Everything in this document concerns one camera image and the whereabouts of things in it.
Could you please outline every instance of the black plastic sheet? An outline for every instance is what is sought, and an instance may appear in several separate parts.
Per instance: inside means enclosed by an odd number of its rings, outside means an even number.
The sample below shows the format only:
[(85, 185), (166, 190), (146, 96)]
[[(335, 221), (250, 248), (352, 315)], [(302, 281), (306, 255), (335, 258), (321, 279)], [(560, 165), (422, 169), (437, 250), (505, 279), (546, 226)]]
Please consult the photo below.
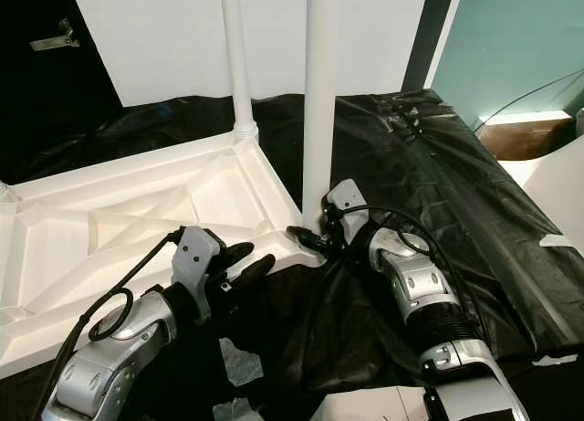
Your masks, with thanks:
[[(303, 98), (260, 100), (254, 114), (262, 149), (300, 204)], [(141, 106), (96, 130), (56, 137), (41, 153), (23, 151), (0, 178), (13, 184), (187, 142), (227, 132), (233, 120), (230, 99)], [(570, 247), (539, 246), (556, 227), (433, 92), (338, 98), (332, 185), (345, 178), (368, 203), (410, 212), (440, 241), (478, 299), (499, 360), (582, 346), (584, 260)], [(256, 299), (252, 349), (273, 385), (273, 419), (284, 419), (281, 407), (303, 419), (329, 392), (413, 383), (415, 356), (399, 313), (370, 270), (289, 268), (268, 277)], [(287, 412), (292, 401), (296, 413)]]

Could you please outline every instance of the white post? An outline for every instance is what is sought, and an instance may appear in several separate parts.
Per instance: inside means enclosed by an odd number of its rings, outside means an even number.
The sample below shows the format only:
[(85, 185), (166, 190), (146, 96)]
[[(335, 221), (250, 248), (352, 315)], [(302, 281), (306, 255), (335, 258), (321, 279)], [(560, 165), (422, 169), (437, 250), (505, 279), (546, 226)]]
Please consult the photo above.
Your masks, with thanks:
[(221, 0), (221, 6), (234, 97), (234, 132), (240, 140), (253, 138), (257, 141), (257, 125), (252, 114), (252, 101), (249, 95), (239, 0)]
[(0, 203), (8, 201), (8, 185), (0, 181)]
[(320, 231), (320, 200), (330, 188), (335, 117), (335, 0), (307, 0), (302, 216)]

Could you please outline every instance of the wire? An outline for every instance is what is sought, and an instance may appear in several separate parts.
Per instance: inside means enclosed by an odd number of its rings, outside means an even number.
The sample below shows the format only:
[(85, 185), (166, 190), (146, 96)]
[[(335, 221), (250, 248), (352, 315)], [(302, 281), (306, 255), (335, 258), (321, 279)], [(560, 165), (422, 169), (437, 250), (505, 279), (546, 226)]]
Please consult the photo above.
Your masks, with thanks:
[(133, 303), (133, 296), (129, 289), (124, 288), (124, 286), (130, 281), (148, 262), (154, 258), (156, 254), (160, 252), (160, 250), (170, 242), (178, 243), (181, 239), (183, 234), (184, 227), (182, 226), (180, 229), (167, 234), (140, 262), (134, 266), (128, 274), (122, 278), (115, 286), (113, 286), (110, 290), (108, 290), (103, 296), (98, 298), (91, 306), (81, 315), (79, 316), (79, 320), (73, 327), (73, 330), (69, 333), (63, 344), (61, 345), (60, 349), (58, 350), (57, 357), (53, 362), (53, 366), (51, 367), (51, 371), (48, 375), (47, 382), (45, 383), (45, 387), (43, 388), (43, 392), (36, 403), (35, 411), (33, 412), (33, 417), (30, 418), (31, 421), (37, 421), (41, 419), (43, 414), (43, 410), (45, 410), (45, 404), (47, 403), (48, 399), (50, 398), (55, 385), (57, 384), (58, 377), (61, 375), (63, 368), (73, 355), (75, 350), (75, 344), (79, 339), (79, 336), (83, 332), (85, 326), (89, 323), (91, 317), (98, 311), (108, 300), (110, 300), (113, 296), (123, 294), (126, 296), (126, 305), (124, 306), (123, 312), (119, 316), (119, 318), (111, 325), (107, 330), (102, 333), (99, 333), (99, 326), (96, 324), (91, 331), (89, 332), (89, 338), (92, 341), (98, 341), (101, 339), (105, 339), (113, 334), (121, 324), (126, 320), (128, 314), (130, 314), (131, 305)]
[[(345, 216), (347, 214), (353, 213), (355, 211), (362, 211), (364, 209), (369, 209), (372, 211), (385, 211), (385, 212), (389, 212), (389, 213), (394, 213), (397, 214), (399, 216), (402, 216), (404, 218), (406, 218), (412, 225), (414, 225), (415, 227), (417, 227), (418, 229), (420, 229), (434, 244), (434, 246), (436, 247), (436, 250), (438, 251), (438, 253), (442, 256), (443, 260), (444, 260), (444, 264), (446, 265), (446, 268), (448, 269), (448, 271), (450, 272), (453, 281), (454, 281), (454, 285), (456, 287), (456, 291), (458, 292), (459, 295), (462, 295), (462, 286), (464, 284), (465, 286), (465, 290), (468, 293), (468, 296), (471, 299), (471, 302), (473, 303), (473, 308), (476, 312), (476, 317), (478, 318), (479, 321), (479, 325), (481, 327), (481, 332), (483, 333), (483, 338), (486, 342), (486, 344), (490, 347), (491, 346), (491, 338), (490, 338), (490, 334), (486, 329), (486, 323), (485, 323), (485, 318), (483, 316), (483, 313), (481, 312), (480, 307), (478, 306), (478, 300), (476, 298), (475, 293), (473, 292), (473, 290), (468, 286), (468, 283), (466, 282), (466, 280), (464, 278), (462, 278), (460, 276), (460, 274), (458, 273), (457, 270), (454, 269), (454, 266), (452, 264), (452, 261), (448, 258), (448, 255), (446, 254), (446, 252), (444, 251), (443, 247), (440, 245), (440, 243), (438, 243), (438, 241), (433, 237), (433, 235), (430, 233), (430, 231), (428, 230), (428, 228), (426, 226), (424, 226), (416, 217), (412, 216), (411, 214), (402, 211), (401, 209), (398, 208), (393, 208), (390, 206), (385, 206), (385, 205), (358, 205), (358, 206), (352, 206), (350, 208), (346, 208), (346, 209), (341, 209), (339, 210), (339, 214), (341, 216)], [(422, 249), (417, 248), (415, 245), (413, 245), (412, 243), (410, 243), (409, 240), (407, 240), (407, 238), (405, 240), (403, 240), (403, 232), (400, 230), (400, 228), (398, 227), (397, 229), (397, 233), (398, 236), (401, 238), (401, 240), (403, 241), (403, 243), (410, 247), (412, 250), (415, 251), (419, 251)], [(463, 308), (463, 311), (468, 312), (466, 306), (464, 305), (464, 302), (461, 300), (461, 307)]]
[(550, 81), (549, 83), (546, 83), (545, 85), (543, 85), (543, 86), (540, 86), (539, 88), (532, 89), (532, 90), (531, 90), (531, 91), (529, 91), (528, 93), (525, 93), (525, 94), (523, 94), (521, 97), (517, 97), (516, 99), (514, 99), (514, 100), (512, 100), (512, 101), (509, 101), (509, 102), (508, 102), (508, 103), (507, 103), (505, 106), (503, 106), (503, 107), (502, 107), (501, 109), (499, 109), (497, 112), (495, 112), (494, 114), (492, 114), (492, 115), (491, 115), (489, 118), (487, 118), (486, 120), (484, 120), (483, 122), (481, 122), (481, 123), (479, 124), (479, 126), (478, 126), (476, 129), (474, 129), (474, 133), (477, 133), (477, 132), (478, 132), (478, 131), (479, 131), (479, 130), (480, 130), (480, 129), (481, 129), (481, 128), (482, 128), (482, 127), (485, 125), (485, 124), (487, 124), (487, 123), (488, 123), (488, 122), (489, 122), (489, 121), (490, 121), (490, 120), (491, 120), (493, 117), (495, 117), (496, 115), (498, 115), (499, 113), (501, 113), (502, 111), (504, 111), (505, 109), (507, 109), (509, 106), (511, 106), (511, 105), (513, 105), (513, 104), (515, 104), (515, 103), (517, 103), (518, 101), (520, 101), (520, 100), (524, 99), (525, 97), (529, 97), (530, 95), (532, 95), (532, 94), (535, 94), (536, 92), (539, 92), (539, 91), (541, 91), (542, 89), (545, 89), (545, 88), (547, 88), (548, 86), (555, 85), (556, 83), (559, 83), (560, 81), (562, 81), (562, 80), (565, 80), (565, 79), (567, 79), (567, 78), (569, 78), (569, 77), (575, 76), (576, 74), (579, 74), (579, 73), (584, 73), (584, 68), (580, 68), (580, 69), (578, 69), (577, 71), (570, 72), (569, 74), (565, 75), (564, 77), (560, 77), (559, 79), (555, 79), (555, 80), (553, 80), (553, 81)]

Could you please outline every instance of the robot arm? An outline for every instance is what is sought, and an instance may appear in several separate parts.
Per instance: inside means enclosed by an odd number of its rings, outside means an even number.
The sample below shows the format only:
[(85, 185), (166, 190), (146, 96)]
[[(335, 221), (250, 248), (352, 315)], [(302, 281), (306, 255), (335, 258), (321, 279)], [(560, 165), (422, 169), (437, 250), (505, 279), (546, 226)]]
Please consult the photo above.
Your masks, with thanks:
[(323, 199), (325, 236), (295, 227), (289, 231), (329, 256), (348, 251), (366, 259), (386, 277), (419, 356), (431, 420), (528, 421), (448, 279), (430, 259), (428, 244), (377, 224), (368, 209), (359, 209), (362, 205), (359, 188), (343, 181)]
[[(172, 259), (172, 285), (149, 289), (130, 304), (119, 328), (88, 343), (69, 359), (42, 419), (117, 419), (138, 374), (177, 337), (177, 330), (209, 320), (205, 287), (210, 278), (220, 289), (231, 289), (224, 270), (252, 249), (250, 243), (226, 247), (211, 231), (186, 227)], [(108, 332), (125, 307), (128, 304), (111, 311), (92, 331)]]

